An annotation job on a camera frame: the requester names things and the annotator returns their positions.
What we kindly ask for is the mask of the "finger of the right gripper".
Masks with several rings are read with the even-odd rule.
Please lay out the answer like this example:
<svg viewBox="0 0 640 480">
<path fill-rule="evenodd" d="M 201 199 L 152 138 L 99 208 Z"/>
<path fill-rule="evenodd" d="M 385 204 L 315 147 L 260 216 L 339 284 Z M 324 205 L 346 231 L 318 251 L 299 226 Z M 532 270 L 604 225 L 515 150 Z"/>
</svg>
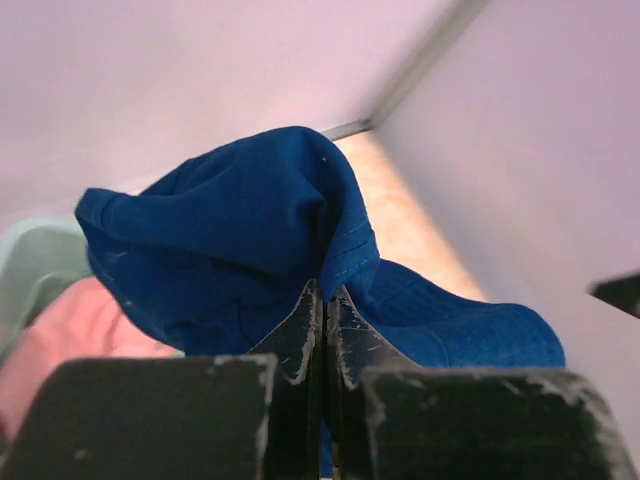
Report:
<svg viewBox="0 0 640 480">
<path fill-rule="evenodd" d="M 598 281 L 589 287 L 588 292 L 594 298 L 622 312 L 635 318 L 639 317 L 639 272 Z"/>
</svg>

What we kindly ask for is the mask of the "dark blue bucket hat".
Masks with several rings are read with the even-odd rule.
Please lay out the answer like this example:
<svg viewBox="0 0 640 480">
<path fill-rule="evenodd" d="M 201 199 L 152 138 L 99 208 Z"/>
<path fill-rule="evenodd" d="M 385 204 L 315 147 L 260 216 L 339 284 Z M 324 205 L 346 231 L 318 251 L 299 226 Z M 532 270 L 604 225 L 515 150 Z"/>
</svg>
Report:
<svg viewBox="0 0 640 480">
<path fill-rule="evenodd" d="M 423 367 L 561 368 L 535 311 L 470 300 L 380 256 L 355 174 L 322 134 L 266 131 L 131 195 L 93 187 L 75 217 L 95 277 L 131 322 L 186 355 L 242 355 L 309 281 Z"/>
</svg>

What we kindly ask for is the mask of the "pink hat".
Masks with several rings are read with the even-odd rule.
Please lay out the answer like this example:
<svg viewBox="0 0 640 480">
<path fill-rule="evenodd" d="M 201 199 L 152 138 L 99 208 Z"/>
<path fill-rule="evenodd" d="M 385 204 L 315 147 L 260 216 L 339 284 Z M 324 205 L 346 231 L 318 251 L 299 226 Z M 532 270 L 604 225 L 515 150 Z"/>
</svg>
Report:
<svg viewBox="0 0 640 480">
<path fill-rule="evenodd" d="M 177 354 L 135 327 L 96 278 L 79 280 L 19 335 L 1 367 L 1 434 L 16 436 L 39 387 L 66 361 Z"/>
</svg>

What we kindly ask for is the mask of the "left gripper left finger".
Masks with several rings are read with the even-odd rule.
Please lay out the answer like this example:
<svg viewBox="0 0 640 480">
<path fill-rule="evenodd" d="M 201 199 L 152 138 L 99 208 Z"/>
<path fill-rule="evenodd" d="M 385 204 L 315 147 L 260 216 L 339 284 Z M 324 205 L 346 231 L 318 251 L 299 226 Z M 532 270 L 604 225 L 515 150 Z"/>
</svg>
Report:
<svg viewBox="0 0 640 480">
<path fill-rule="evenodd" d="M 321 464 L 323 303 L 317 282 L 251 351 L 265 355 L 267 413 L 257 434 L 261 479 L 318 479 Z"/>
</svg>

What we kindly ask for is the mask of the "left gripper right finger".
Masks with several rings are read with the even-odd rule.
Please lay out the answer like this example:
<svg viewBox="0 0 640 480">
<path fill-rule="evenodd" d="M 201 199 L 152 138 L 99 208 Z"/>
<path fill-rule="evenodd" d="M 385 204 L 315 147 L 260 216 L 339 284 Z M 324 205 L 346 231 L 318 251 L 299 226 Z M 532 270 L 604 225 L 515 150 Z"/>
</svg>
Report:
<svg viewBox="0 0 640 480">
<path fill-rule="evenodd" d="M 372 477 L 362 372 L 417 366 L 362 317 L 344 286 L 337 290 L 325 308 L 324 327 L 324 421 L 334 479 Z"/>
</svg>

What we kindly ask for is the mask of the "light teal plastic bin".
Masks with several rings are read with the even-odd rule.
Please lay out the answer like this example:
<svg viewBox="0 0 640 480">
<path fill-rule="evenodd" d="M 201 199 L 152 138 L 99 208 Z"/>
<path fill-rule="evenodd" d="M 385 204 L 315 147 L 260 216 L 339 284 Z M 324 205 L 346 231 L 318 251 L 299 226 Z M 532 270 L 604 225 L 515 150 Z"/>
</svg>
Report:
<svg viewBox="0 0 640 480">
<path fill-rule="evenodd" d="M 1 238 L 1 357 L 66 288 L 90 275 L 77 222 L 32 218 L 11 227 Z"/>
</svg>

